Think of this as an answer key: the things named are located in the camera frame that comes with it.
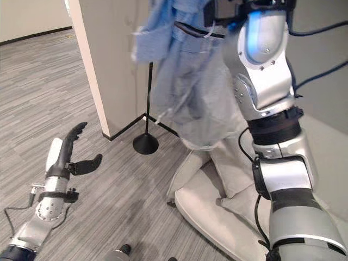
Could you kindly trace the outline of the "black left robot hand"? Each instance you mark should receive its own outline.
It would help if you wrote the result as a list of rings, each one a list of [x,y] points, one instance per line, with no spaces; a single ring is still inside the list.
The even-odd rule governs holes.
[[[70,179],[70,174],[81,176],[91,173],[98,169],[102,162],[102,155],[98,154],[93,160],[83,160],[76,163],[71,161],[73,144],[79,139],[79,135],[87,125],[87,122],[81,122],[74,126],[63,139],[61,149],[58,154],[58,159],[46,171],[48,177],[62,177]]]

